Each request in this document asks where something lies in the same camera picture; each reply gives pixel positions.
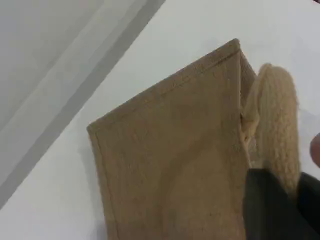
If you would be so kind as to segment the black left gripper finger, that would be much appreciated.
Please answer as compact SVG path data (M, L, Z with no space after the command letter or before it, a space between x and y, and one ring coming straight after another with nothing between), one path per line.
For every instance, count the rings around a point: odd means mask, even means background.
M298 209L308 224L320 229L320 181L303 172L298 184Z
M318 240L302 216L297 198L291 200L278 180L265 169L249 169L245 178L243 219L248 240Z

